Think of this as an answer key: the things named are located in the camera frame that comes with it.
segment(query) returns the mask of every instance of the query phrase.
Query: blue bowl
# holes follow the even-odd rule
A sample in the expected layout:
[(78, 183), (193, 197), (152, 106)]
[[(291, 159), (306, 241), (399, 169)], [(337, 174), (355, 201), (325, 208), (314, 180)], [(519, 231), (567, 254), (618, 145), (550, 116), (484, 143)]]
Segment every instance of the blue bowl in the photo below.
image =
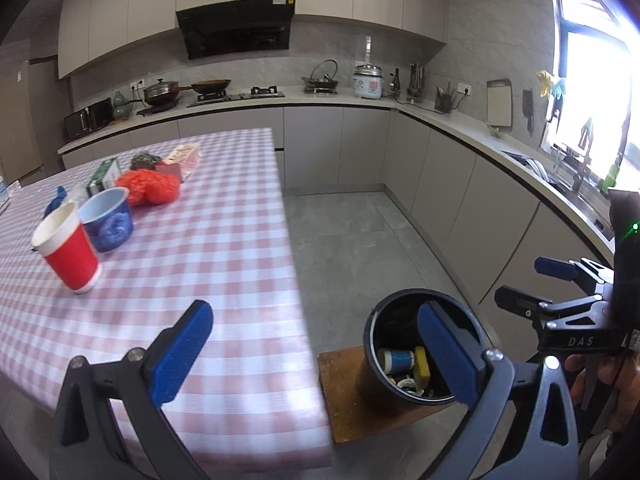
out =
[(78, 211), (89, 240), (99, 253), (113, 251), (129, 240), (133, 220), (129, 190), (111, 187), (87, 200)]

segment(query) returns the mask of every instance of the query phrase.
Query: checkered tablecloth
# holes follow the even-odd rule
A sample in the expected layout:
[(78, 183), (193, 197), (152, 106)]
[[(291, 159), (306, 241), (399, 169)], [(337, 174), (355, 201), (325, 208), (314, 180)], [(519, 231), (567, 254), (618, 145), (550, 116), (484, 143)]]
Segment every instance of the checkered tablecloth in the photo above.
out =
[[(85, 184), (98, 162), (29, 186), (0, 215), (0, 370), (54, 410), (69, 359), (119, 360), (146, 348), (196, 299), (214, 327), (176, 399), (162, 409), (203, 463), (318, 465), (330, 430), (300, 307), (271, 131), (197, 142), (203, 156), (180, 198), (134, 209), (132, 237), (102, 254), (96, 287), (67, 290), (30, 238), (56, 186)], [(123, 169), (132, 155), (118, 156)], [(135, 440), (121, 403), (124, 437)]]

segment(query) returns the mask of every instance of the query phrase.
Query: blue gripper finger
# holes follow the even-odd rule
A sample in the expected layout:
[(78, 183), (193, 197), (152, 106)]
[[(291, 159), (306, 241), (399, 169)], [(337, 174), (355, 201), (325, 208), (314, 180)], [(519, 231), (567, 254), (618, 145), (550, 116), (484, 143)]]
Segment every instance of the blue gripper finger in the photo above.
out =
[(175, 399), (212, 328), (211, 306), (206, 301), (196, 300), (175, 326), (162, 331), (169, 334), (170, 339), (167, 338), (166, 347), (149, 370), (149, 397), (156, 407)]
[[(473, 336), (468, 331), (452, 327), (454, 332), (459, 332), (454, 335), (441, 316), (446, 314), (439, 304), (435, 302), (423, 304), (418, 310), (418, 332), (453, 396), (471, 410), (480, 397), (478, 387), (480, 370), (463, 345), (477, 349), (478, 358), (481, 355), (481, 348), (477, 341), (473, 344), (460, 340), (463, 334), (470, 338)], [(449, 324), (454, 325), (452, 320), (448, 319), (448, 321)]]
[(533, 268), (536, 269), (538, 274), (544, 274), (566, 282), (572, 282), (578, 277), (578, 269), (574, 264), (562, 260), (554, 260), (553, 258), (540, 256), (536, 258)]

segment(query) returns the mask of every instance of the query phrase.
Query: window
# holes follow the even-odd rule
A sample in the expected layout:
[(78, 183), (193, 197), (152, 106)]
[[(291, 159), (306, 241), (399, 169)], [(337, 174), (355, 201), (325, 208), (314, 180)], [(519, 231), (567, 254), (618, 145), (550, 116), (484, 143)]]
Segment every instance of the window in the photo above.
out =
[(581, 130), (589, 118), (593, 119), (590, 167), (592, 173), (603, 178), (626, 149), (631, 56), (621, 39), (620, 25), (599, 0), (555, 3), (557, 70), (566, 78), (566, 97), (553, 103), (553, 115), (558, 118), (553, 143), (584, 156)]

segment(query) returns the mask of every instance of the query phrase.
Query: kitchen sink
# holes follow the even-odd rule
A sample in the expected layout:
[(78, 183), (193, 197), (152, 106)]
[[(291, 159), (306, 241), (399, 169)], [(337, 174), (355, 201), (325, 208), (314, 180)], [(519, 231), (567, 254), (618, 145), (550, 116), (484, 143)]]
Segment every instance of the kitchen sink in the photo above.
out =
[[(513, 160), (516, 160), (529, 171), (534, 173), (532, 169), (532, 165), (527, 162), (527, 159), (530, 158), (528, 156), (517, 155), (515, 153), (503, 152), (505, 155), (511, 157)], [(582, 197), (579, 193), (575, 194), (566, 182), (561, 180), (556, 176), (544, 176), (544, 180), (554, 188), (558, 193), (564, 196), (569, 202), (571, 202), (583, 215), (586, 216), (587, 220), (602, 233), (602, 235), (607, 239), (611, 240), (614, 236), (613, 229), (611, 228), (611, 224), (609, 222), (609, 218), (602, 215), (596, 208), (594, 208), (584, 197)]]

